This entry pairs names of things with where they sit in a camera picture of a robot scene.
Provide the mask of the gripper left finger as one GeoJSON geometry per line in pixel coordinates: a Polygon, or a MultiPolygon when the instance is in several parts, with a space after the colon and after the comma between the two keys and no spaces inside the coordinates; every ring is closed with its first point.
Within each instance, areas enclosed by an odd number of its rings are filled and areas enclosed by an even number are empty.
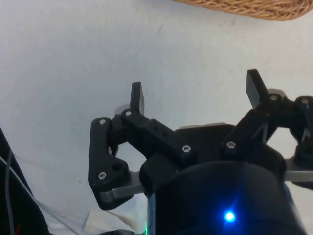
{"type": "Polygon", "coordinates": [[[112,210],[135,194],[150,197],[176,173],[197,162],[197,149],[190,141],[155,119],[144,116],[140,82],[134,82],[128,108],[113,119],[91,123],[88,182],[103,210],[112,210]],[[118,147],[129,143],[145,158],[140,171],[132,172],[117,157],[118,147]]]}

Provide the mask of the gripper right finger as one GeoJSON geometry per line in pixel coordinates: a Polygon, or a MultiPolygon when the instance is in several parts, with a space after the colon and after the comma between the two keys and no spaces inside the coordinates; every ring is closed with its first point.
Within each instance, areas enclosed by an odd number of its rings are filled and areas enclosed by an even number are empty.
{"type": "Polygon", "coordinates": [[[246,93],[252,109],[222,142],[223,158],[241,161],[257,143],[266,144],[277,128],[287,128],[297,141],[294,162],[312,169],[313,98],[300,96],[291,101],[271,93],[257,69],[247,71],[246,93]]]}

